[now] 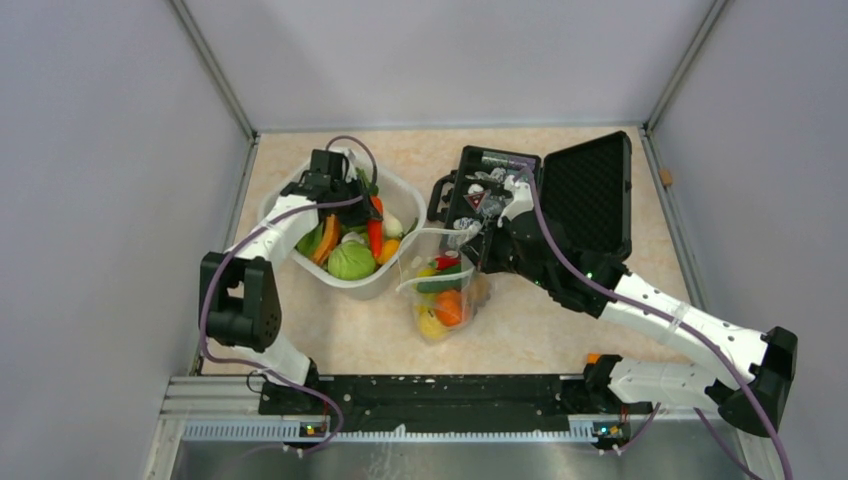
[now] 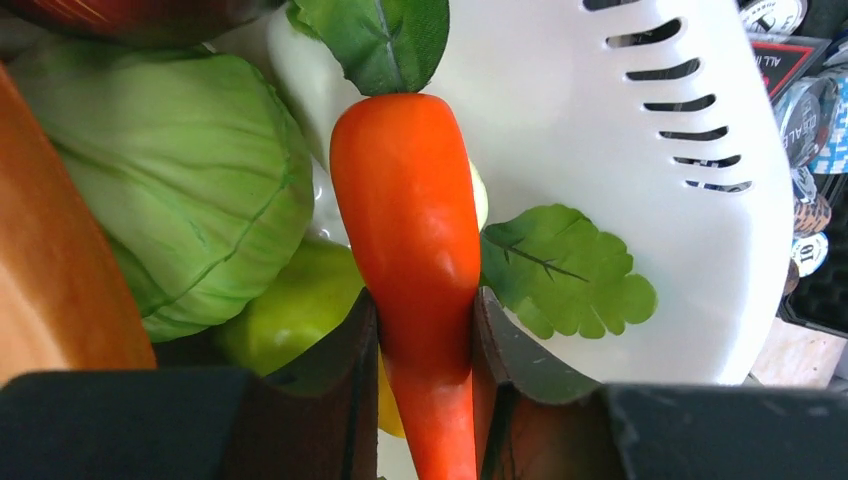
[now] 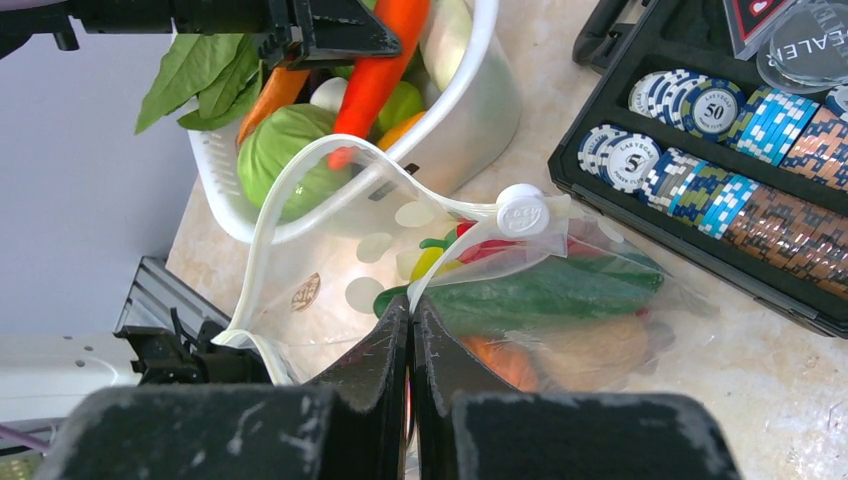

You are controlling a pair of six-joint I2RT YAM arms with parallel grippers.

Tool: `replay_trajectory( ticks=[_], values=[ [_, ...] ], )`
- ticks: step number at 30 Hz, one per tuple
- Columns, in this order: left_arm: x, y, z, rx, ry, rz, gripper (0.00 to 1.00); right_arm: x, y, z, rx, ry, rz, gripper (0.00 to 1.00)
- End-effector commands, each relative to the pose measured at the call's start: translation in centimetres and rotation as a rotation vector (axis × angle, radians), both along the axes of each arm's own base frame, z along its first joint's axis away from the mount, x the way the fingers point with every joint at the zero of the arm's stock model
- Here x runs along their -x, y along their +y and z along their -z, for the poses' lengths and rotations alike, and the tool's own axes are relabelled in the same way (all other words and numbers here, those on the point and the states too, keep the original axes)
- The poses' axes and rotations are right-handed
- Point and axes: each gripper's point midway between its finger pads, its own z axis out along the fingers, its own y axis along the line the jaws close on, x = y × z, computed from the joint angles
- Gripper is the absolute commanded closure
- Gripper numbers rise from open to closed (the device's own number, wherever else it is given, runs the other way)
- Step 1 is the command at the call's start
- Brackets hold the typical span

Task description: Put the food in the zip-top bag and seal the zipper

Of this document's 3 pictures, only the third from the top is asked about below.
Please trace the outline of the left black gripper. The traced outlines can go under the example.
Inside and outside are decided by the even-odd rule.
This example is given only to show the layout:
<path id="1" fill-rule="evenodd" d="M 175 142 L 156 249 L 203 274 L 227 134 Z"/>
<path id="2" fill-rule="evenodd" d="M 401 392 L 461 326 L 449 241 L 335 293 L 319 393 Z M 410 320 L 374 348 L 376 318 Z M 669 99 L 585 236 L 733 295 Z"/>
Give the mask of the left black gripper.
<path id="1" fill-rule="evenodd" d="M 2 2 L 1 54 L 34 35 L 75 51 L 74 21 L 100 35 L 249 34 L 268 67 L 289 70 L 401 52 L 398 35 L 361 1 L 99 0 Z"/>

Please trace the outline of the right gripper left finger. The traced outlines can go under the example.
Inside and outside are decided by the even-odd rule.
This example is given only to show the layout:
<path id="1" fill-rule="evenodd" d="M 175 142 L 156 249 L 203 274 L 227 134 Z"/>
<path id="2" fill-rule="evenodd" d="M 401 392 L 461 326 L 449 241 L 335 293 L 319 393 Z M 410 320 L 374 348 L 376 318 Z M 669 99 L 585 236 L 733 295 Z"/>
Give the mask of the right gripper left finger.
<path id="1" fill-rule="evenodd" d="M 112 387 L 76 407 L 39 479 L 400 479 L 409 305 L 303 385 Z"/>

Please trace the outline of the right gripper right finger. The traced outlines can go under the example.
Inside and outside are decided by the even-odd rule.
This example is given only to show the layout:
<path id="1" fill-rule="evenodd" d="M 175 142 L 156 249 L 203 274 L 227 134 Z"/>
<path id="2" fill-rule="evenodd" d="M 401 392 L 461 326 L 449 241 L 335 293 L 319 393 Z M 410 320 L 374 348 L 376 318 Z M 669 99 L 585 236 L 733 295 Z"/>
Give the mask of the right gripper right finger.
<path id="1" fill-rule="evenodd" d="M 722 429 L 667 393 L 523 393 L 423 299 L 410 312 L 424 479 L 738 479 Z"/>

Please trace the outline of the small orange fruit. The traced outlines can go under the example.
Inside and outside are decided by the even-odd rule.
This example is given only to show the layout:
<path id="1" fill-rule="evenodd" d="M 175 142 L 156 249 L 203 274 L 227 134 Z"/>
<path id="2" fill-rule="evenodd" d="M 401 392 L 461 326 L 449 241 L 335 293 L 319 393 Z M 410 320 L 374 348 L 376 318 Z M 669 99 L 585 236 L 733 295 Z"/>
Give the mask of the small orange fruit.
<path id="1" fill-rule="evenodd" d="M 538 374 L 523 348 L 507 340 L 482 336 L 465 336 L 460 342 L 512 387 L 523 392 L 538 390 Z"/>

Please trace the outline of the dark green cucumber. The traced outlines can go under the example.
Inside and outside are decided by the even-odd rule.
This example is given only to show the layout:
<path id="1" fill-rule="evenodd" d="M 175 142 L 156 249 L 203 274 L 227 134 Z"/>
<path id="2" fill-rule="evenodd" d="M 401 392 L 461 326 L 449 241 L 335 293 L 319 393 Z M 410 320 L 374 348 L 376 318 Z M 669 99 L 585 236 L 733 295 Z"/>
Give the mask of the dark green cucumber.
<path id="1" fill-rule="evenodd" d="M 425 297 L 452 334 L 497 336 L 635 313 L 664 282 L 641 254 L 551 256 L 497 279 L 427 287 Z"/>

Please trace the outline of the clear zip top bag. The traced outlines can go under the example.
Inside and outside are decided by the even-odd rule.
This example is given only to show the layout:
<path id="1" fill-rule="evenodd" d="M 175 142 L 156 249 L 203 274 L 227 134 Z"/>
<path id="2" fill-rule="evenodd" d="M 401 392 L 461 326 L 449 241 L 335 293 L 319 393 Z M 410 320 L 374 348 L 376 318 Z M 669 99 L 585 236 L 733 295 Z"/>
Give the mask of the clear zip top bag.
<path id="1" fill-rule="evenodd" d="M 304 216 L 282 222 L 284 204 L 321 160 L 333 170 L 350 167 L 353 177 Z M 475 225 L 456 238 L 463 220 Z M 276 383 L 301 383 L 362 340 L 395 297 L 407 300 L 410 313 L 427 299 L 427 287 L 497 279 L 551 256 L 571 257 L 568 238 L 602 255 L 644 255 L 661 268 L 665 282 L 635 313 L 482 336 L 523 348 L 538 374 L 537 391 L 669 382 L 719 338 L 715 309 L 702 295 L 570 197 L 517 184 L 491 203 L 453 200 L 421 185 L 374 145 L 333 135 L 304 147 L 272 184 L 259 208 L 232 321 L 216 341 L 256 350 Z M 526 245 L 435 275 L 444 262 L 493 239 Z M 411 282 L 428 247 L 444 253 Z"/>

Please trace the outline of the white plastic basket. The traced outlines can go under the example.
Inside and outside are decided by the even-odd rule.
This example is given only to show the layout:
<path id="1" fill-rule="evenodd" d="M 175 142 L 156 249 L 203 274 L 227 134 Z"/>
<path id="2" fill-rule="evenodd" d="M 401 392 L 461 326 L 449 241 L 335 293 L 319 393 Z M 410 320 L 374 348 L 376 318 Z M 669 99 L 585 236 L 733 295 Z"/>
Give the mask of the white plastic basket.
<path id="1" fill-rule="evenodd" d="M 426 114 L 388 150 L 430 190 L 450 195 L 494 162 L 514 137 L 522 100 L 496 35 L 497 1 L 434 1 L 419 43 L 425 73 L 414 76 Z M 206 199 L 218 225 L 243 243 L 259 215 L 237 178 L 238 122 L 189 131 Z"/>

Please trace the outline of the red chili pepper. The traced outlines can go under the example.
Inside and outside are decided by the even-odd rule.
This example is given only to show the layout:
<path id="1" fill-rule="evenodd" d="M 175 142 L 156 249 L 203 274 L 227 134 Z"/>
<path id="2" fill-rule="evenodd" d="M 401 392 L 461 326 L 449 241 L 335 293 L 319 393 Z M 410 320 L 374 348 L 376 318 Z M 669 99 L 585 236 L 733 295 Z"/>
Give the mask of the red chili pepper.
<path id="1" fill-rule="evenodd" d="M 474 221 L 463 220 L 455 227 L 453 234 L 456 238 L 459 238 L 474 225 Z M 506 251 L 507 249 L 511 249 L 513 247 L 524 247 L 525 245 L 525 241 L 508 241 L 499 239 L 486 240 L 466 249 L 457 257 L 457 259 L 463 264 L 468 264 L 496 253 Z M 573 238 L 567 239 L 566 247 L 570 256 L 599 256 L 603 254 L 603 252 L 598 248 L 590 245 L 584 245 Z"/>

